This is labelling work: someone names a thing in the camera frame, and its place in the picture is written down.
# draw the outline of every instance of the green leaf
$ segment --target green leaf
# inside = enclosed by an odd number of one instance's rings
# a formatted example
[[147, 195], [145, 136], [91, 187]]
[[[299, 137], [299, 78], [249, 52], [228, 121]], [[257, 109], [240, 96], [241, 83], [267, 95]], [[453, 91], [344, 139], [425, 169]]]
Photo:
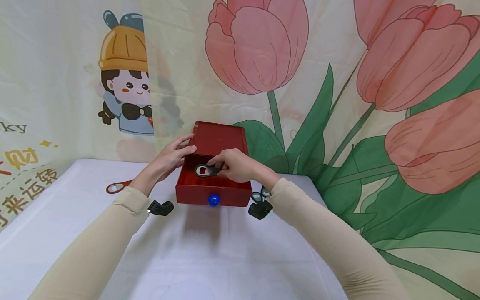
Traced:
[[[443, 194], [431, 195], [413, 190], [401, 176], [380, 192], [367, 213], [377, 218], [367, 224], [362, 236], [370, 243], [402, 240], [422, 232], [452, 231], [480, 234], [480, 173]], [[457, 245], [451, 241], [449, 249]]]
[[425, 194], [407, 186], [401, 176], [397, 176], [388, 189], [381, 191], [377, 200], [367, 207], [365, 213], [378, 213], [375, 220], [363, 229], [365, 234], [372, 227], [392, 218], [402, 208], [408, 206]]
[[337, 167], [331, 167], [327, 164], [321, 164], [316, 166], [308, 176], [314, 183], [319, 193], [322, 193], [327, 188], [328, 184], [332, 181], [332, 178], [337, 173]]
[[339, 214], [338, 216], [347, 224], [350, 225], [355, 230], [358, 230], [368, 224], [370, 221], [375, 218], [377, 214], [354, 214], [354, 213], [344, 213]]
[[449, 83], [410, 109], [413, 116], [448, 100], [480, 89], [480, 51]]
[[299, 173], [301, 174], [308, 173], [306, 166], [313, 162], [323, 163], [325, 149], [324, 147], [319, 149], [319, 147], [323, 144], [323, 131], [328, 122], [327, 116], [332, 105], [333, 84], [333, 71], [329, 64], [322, 88], [298, 133], [288, 147], [286, 155], [290, 164], [290, 172], [293, 171], [299, 155]]
[[242, 121], [233, 126], [245, 129], [248, 153], [251, 158], [272, 168], [277, 173], [288, 173], [285, 151], [270, 128], [254, 120]]
[[[376, 169], [384, 166], [392, 165], [390, 157], [385, 151], [385, 136], [374, 136], [361, 140], [353, 148], [350, 156], [353, 157], [350, 163], [355, 163], [359, 172], [370, 169]], [[390, 176], [391, 174], [379, 174], [372, 177], [361, 179], [361, 183], [367, 184]]]
[[387, 189], [388, 187], [390, 187], [394, 182], [395, 182], [395, 179], [397, 178], [398, 174], [395, 174], [395, 175], [392, 175], [390, 176], [383, 184], [382, 186], [376, 190], [374, 193], [368, 195], [364, 200], [363, 202], [361, 203], [361, 207], [360, 207], [360, 212], [361, 213], [365, 213], [365, 210], [367, 209], [367, 207], [369, 207], [373, 202], [377, 201], [377, 197], [378, 197], [378, 194]]
[[382, 250], [439, 248], [480, 252], [480, 235], [456, 231], [426, 231], [403, 240], [381, 240], [373, 247]]
[[458, 285], [447, 277], [419, 264], [415, 264], [396, 257], [395, 255], [383, 250], [377, 249], [378, 253], [391, 265], [410, 271], [418, 276], [421, 276], [428, 281], [443, 288], [448, 293], [452, 294], [461, 300], [480, 300], [480, 297]]
[[317, 136], [311, 137], [303, 151], [300, 153], [298, 159], [298, 174], [309, 175], [314, 168], [324, 163], [324, 157], [325, 141], [323, 135], [320, 140], [318, 140]]
[[[392, 161], [388, 157], [384, 146], [384, 136], [375, 136], [361, 140], [350, 152], [347, 159], [338, 172], [331, 178], [330, 182], [342, 177], [355, 175], [373, 169], [391, 166]], [[372, 172], [373, 176], [349, 180], [327, 188], [323, 193], [319, 190], [328, 209], [335, 214], [352, 213], [357, 207], [363, 184], [393, 175], [395, 172]]]

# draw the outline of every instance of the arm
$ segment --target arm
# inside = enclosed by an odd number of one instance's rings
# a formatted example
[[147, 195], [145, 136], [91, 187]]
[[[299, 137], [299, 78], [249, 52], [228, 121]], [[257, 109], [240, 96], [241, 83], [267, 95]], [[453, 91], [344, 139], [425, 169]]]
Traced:
[[132, 236], [148, 217], [148, 198], [158, 181], [183, 164], [196, 151], [184, 147], [187, 135], [168, 144], [61, 254], [40, 281], [29, 300], [95, 300], [117, 268]]
[[236, 182], [256, 180], [271, 192], [274, 212], [292, 225], [318, 252], [350, 300], [408, 300], [390, 265], [347, 223], [310, 199], [295, 184], [238, 149], [224, 150], [208, 165]]

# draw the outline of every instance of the hand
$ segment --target hand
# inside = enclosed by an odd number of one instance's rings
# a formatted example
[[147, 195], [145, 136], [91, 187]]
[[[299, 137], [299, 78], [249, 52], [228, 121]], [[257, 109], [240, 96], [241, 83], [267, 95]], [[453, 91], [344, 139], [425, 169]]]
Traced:
[[193, 134], [179, 137], [169, 143], [131, 182], [130, 186], [150, 195], [155, 184], [165, 180], [176, 168], [183, 165], [183, 158], [197, 151], [196, 146], [187, 146], [184, 142], [193, 138]]
[[207, 165], [222, 168], [217, 176], [226, 177], [235, 182], [256, 180], [269, 191], [280, 180], [280, 176], [272, 169], [245, 155], [239, 149], [223, 150], [210, 159]]

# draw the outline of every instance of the blue knob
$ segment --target blue knob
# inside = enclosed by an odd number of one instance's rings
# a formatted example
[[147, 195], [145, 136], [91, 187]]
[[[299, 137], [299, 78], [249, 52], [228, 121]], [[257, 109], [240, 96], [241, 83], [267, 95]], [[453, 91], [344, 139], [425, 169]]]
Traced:
[[217, 207], [220, 205], [220, 196], [217, 194], [210, 195], [208, 197], [208, 205], [211, 207]]

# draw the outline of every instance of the black bottle opener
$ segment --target black bottle opener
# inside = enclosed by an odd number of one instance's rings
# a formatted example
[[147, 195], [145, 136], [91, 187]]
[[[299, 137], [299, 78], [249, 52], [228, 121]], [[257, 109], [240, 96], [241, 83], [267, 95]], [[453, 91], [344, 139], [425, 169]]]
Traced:
[[198, 177], [216, 176], [222, 169], [217, 169], [214, 166], [207, 166], [206, 164], [199, 164], [195, 167], [195, 175]]

